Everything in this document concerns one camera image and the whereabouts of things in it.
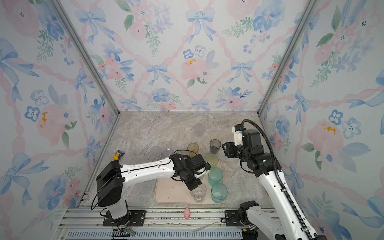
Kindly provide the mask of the smooth clear plastic cup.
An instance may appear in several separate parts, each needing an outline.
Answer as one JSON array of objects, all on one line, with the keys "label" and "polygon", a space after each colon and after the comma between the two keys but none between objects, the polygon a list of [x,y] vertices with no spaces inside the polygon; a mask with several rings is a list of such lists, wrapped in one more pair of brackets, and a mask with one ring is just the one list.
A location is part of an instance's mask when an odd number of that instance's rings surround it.
[{"label": "smooth clear plastic cup", "polygon": [[201,203],[206,196],[207,187],[205,184],[200,184],[197,188],[190,191],[190,193],[196,203]]}]

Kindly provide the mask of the dimpled yellow-green plastic cup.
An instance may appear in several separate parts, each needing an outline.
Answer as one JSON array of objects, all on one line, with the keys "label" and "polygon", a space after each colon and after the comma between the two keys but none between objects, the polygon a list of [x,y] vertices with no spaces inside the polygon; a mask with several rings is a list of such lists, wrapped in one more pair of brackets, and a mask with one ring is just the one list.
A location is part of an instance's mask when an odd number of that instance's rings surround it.
[{"label": "dimpled yellow-green plastic cup", "polygon": [[210,164],[211,167],[216,167],[219,163],[219,159],[216,155],[214,154],[208,154],[205,157],[206,163]]}]

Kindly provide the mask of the dimpled teal plastic cup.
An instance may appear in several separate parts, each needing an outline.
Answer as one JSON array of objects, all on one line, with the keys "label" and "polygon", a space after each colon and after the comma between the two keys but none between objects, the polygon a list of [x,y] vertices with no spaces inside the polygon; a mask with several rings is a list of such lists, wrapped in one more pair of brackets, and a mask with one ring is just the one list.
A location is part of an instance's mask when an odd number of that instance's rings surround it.
[{"label": "dimpled teal plastic cup", "polygon": [[211,188],[211,198],[214,203],[222,203],[228,195],[228,189],[224,184],[218,183]]}]

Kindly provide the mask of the small clear glass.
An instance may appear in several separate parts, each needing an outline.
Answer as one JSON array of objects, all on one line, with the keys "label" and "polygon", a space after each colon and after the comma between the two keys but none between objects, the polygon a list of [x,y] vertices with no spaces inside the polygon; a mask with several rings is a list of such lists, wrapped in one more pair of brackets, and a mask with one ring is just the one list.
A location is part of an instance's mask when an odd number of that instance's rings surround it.
[{"label": "small clear glass", "polygon": [[162,159],[162,149],[159,146],[154,146],[151,148],[151,156],[155,160]]},{"label": "small clear glass", "polygon": [[161,150],[164,156],[169,157],[173,153],[173,145],[171,142],[164,142],[161,144]]}]

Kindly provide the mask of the dimpled clear cup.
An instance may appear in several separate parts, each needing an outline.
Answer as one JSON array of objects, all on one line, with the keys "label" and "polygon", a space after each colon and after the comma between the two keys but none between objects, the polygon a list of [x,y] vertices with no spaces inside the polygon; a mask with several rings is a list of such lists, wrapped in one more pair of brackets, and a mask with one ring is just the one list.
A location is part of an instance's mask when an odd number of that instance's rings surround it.
[{"label": "dimpled clear cup", "polygon": [[204,136],[206,131],[206,127],[204,125],[195,125],[194,126],[194,133],[197,138],[201,138]]}]

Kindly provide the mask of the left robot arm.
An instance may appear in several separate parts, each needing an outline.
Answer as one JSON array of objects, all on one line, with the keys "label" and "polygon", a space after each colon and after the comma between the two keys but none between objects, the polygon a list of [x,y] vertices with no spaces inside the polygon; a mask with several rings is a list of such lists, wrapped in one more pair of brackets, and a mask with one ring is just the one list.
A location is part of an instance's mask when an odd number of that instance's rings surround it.
[{"label": "left robot arm", "polygon": [[173,154],[162,160],[138,165],[121,165],[119,161],[111,161],[96,177],[96,205],[107,211],[103,217],[104,227],[122,227],[128,225],[133,216],[127,201],[122,198],[123,188],[155,179],[177,178],[189,191],[202,184],[199,177],[210,172],[211,165],[201,154],[190,157]]}]

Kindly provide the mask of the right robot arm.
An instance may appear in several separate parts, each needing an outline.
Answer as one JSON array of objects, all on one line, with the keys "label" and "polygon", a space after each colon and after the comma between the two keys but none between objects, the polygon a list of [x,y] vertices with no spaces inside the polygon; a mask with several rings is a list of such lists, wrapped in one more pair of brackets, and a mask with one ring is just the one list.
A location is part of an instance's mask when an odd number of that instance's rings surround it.
[{"label": "right robot arm", "polygon": [[234,126],[232,132],[234,141],[222,145],[225,156],[247,163],[249,172],[270,196],[280,219],[275,221],[255,201],[248,201],[239,207],[241,223],[255,226],[270,240],[325,240],[327,237],[317,234],[300,210],[274,154],[264,152],[260,132],[241,125]]}]

